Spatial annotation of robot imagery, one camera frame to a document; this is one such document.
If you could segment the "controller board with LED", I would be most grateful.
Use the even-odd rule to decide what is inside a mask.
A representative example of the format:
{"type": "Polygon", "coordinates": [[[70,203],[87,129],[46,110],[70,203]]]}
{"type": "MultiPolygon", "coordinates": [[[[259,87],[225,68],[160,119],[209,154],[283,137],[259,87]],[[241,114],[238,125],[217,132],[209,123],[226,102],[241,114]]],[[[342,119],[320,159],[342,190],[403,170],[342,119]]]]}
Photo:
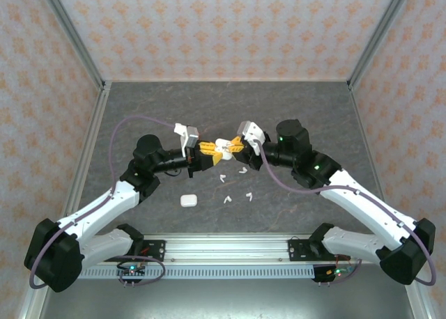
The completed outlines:
{"type": "Polygon", "coordinates": [[[312,281],[318,284],[331,285],[346,279],[353,273],[353,267],[336,265],[315,265],[314,266],[314,278],[312,281]]]}
{"type": "Polygon", "coordinates": [[[146,275],[145,267],[140,264],[129,264],[125,262],[119,263],[116,268],[118,269],[118,280],[125,285],[135,286],[140,283],[143,277],[146,275]]]}

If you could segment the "grey metal sheet panel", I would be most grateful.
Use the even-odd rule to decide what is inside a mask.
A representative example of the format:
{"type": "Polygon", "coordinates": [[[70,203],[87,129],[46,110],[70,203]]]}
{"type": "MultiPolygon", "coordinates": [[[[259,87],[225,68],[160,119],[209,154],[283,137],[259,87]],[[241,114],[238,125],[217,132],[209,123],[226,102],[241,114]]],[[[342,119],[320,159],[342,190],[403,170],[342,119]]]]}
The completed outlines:
{"type": "Polygon", "coordinates": [[[414,319],[405,288],[374,272],[310,280],[164,280],[125,288],[78,281],[50,292],[40,319],[414,319]]]}

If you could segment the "aluminium side rail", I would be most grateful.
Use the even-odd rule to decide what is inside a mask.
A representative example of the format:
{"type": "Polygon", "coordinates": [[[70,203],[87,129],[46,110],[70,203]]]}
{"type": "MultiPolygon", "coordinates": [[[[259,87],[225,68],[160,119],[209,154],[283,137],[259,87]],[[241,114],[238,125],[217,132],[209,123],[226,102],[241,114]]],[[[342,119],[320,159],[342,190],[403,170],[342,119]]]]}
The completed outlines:
{"type": "Polygon", "coordinates": [[[107,105],[109,91],[112,83],[106,81],[105,85],[100,88],[95,105],[91,112],[90,121],[84,136],[82,152],[79,156],[74,177],[68,190],[65,203],[63,204],[62,218],[69,217],[76,213],[79,208],[79,202],[82,197],[84,185],[89,172],[91,158],[95,148],[95,143],[100,130],[102,117],[107,105]]]}
{"type": "Polygon", "coordinates": [[[376,161],[376,152],[372,146],[372,139],[367,134],[365,115],[361,113],[359,102],[356,100],[353,91],[349,91],[349,96],[357,118],[357,126],[363,145],[359,150],[359,156],[355,157],[355,161],[352,163],[352,168],[349,169],[349,171],[352,171],[353,177],[372,194],[375,194],[383,202],[393,205],[392,202],[389,201],[389,197],[385,192],[385,186],[380,178],[378,162],[376,161]]]}

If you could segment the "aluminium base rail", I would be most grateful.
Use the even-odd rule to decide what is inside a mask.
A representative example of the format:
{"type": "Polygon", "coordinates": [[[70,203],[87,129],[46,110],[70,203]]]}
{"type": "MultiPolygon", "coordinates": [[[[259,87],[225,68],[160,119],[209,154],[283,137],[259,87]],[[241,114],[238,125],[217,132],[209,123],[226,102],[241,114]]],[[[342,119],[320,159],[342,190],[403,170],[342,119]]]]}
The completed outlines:
{"type": "MultiPolygon", "coordinates": [[[[331,254],[344,254],[379,264],[372,256],[384,242],[372,234],[361,234],[334,227],[326,248],[331,254]]],[[[143,240],[165,240],[164,262],[175,264],[254,264],[290,261],[288,240],[309,239],[308,235],[275,233],[208,233],[145,235],[143,240]]]]}

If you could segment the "aluminium corner post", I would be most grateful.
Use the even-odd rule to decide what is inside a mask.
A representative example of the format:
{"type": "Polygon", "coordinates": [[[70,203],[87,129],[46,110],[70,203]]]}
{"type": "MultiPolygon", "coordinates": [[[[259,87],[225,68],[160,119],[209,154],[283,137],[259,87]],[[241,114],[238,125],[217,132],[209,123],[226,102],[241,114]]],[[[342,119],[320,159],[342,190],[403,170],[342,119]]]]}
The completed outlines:
{"type": "Polygon", "coordinates": [[[84,68],[86,69],[89,77],[92,79],[93,83],[102,90],[105,81],[102,78],[99,69],[93,61],[89,51],[84,44],[76,26],[68,14],[62,0],[46,0],[49,7],[52,9],[58,23],[65,32],[70,44],[73,46],[74,51],[82,62],[84,68]]]}
{"type": "Polygon", "coordinates": [[[388,30],[397,17],[399,11],[402,9],[406,0],[390,0],[387,8],[385,9],[382,17],[377,23],[367,45],[360,55],[358,62],[356,63],[351,76],[346,81],[348,89],[353,91],[354,88],[360,83],[360,79],[365,73],[365,70],[371,63],[374,54],[380,47],[380,44],[384,40],[388,30]]]}

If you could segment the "aluminium frame leg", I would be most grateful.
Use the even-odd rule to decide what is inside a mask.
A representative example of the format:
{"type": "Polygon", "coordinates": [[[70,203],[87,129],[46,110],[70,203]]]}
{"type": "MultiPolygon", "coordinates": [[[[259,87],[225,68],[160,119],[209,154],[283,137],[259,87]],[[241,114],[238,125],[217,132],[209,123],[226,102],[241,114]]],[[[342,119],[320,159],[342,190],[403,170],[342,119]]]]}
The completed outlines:
{"type": "Polygon", "coordinates": [[[414,282],[405,286],[406,294],[410,304],[410,310],[414,319],[434,319],[431,303],[426,298],[424,286],[414,282]]]}
{"type": "Polygon", "coordinates": [[[37,290],[29,288],[22,303],[18,319],[40,319],[47,291],[48,287],[37,290]]]}

